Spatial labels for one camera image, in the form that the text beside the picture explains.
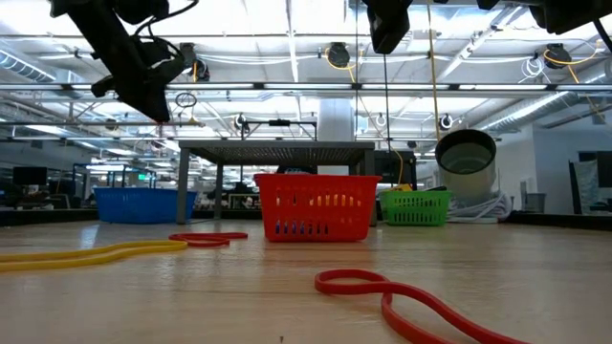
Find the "red basket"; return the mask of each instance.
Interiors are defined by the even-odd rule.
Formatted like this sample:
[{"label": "red basket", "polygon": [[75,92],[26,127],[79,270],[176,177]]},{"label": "red basket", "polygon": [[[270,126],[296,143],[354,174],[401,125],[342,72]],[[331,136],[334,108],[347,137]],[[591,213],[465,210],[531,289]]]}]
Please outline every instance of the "red basket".
[{"label": "red basket", "polygon": [[272,242],[365,239],[380,177],[258,174],[266,238]]}]

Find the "table surface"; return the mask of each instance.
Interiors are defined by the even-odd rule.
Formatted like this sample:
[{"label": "table surface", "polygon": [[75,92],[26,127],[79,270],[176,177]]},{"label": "table surface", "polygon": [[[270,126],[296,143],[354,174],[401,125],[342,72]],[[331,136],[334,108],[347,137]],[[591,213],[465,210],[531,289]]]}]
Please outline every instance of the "table surface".
[{"label": "table surface", "polygon": [[352,165],[374,142],[288,140],[181,140],[181,148],[213,163],[225,165]]},{"label": "table surface", "polygon": [[[362,243],[271,244],[260,221],[189,226],[90,223],[0,229],[0,252],[70,250],[181,231],[246,231],[103,266],[3,273],[3,343],[404,343],[379,295],[328,296],[327,269],[371,269],[428,290],[473,321],[530,342],[612,337],[612,234],[535,226],[373,228]],[[473,343],[426,307],[395,309],[455,343]]]}]

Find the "table leg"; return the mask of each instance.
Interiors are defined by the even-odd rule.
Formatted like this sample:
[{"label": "table leg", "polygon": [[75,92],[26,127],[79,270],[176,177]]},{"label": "table leg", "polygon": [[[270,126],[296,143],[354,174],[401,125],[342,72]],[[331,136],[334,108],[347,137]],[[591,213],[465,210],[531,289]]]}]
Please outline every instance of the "table leg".
[{"label": "table leg", "polygon": [[221,194],[223,193],[223,164],[217,164],[217,184],[214,191],[214,219],[221,219]]},{"label": "table leg", "polygon": [[[363,161],[360,163],[360,170],[363,176],[375,175],[373,150],[366,150],[363,152]],[[374,202],[374,209],[372,210],[372,217],[370,218],[370,226],[376,226],[377,223],[376,202]]]},{"label": "table leg", "polygon": [[186,224],[187,209],[187,179],[189,178],[189,148],[181,148],[181,161],[179,162],[179,192],[176,202],[176,223]]}]

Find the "resistance band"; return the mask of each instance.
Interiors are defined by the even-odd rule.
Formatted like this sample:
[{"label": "resistance band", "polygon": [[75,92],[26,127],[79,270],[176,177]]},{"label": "resistance band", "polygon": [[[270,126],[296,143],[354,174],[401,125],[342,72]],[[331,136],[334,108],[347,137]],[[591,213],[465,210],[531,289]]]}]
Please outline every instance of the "resistance band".
[{"label": "resistance band", "polygon": [[[339,284],[329,282],[337,278],[357,278],[368,282],[359,284]],[[416,344],[449,344],[443,338],[411,324],[391,308],[393,294],[415,299],[440,314],[448,323],[462,333],[469,335],[481,343],[487,344],[526,344],[525,342],[494,333],[469,321],[464,316],[453,311],[442,301],[430,293],[418,288],[389,281],[378,273],[360,269],[337,269],[318,274],[315,277],[315,288],[326,294],[358,295],[381,292],[382,316],[389,326],[405,339]]]},{"label": "resistance band", "polygon": [[[170,252],[186,248],[186,243],[161,240],[122,243],[66,252],[0,254],[0,272],[85,267],[110,263],[138,254]],[[102,253],[109,254],[91,257]]]},{"label": "resistance band", "polygon": [[168,237],[169,240],[186,242],[191,247],[220,247],[230,244],[230,239],[247,239],[247,233],[178,233]]}]

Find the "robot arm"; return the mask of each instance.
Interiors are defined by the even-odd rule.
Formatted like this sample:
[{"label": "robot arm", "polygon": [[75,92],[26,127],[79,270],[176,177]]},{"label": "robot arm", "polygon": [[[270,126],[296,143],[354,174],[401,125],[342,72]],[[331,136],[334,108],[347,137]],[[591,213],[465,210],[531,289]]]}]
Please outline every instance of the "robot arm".
[{"label": "robot arm", "polygon": [[119,17],[139,24],[168,17],[167,0],[51,0],[51,16],[68,14],[111,75],[92,85],[92,93],[103,97],[114,90],[119,100],[158,121],[170,120],[165,85],[184,69],[181,52],[167,41],[138,34],[130,36]]}]

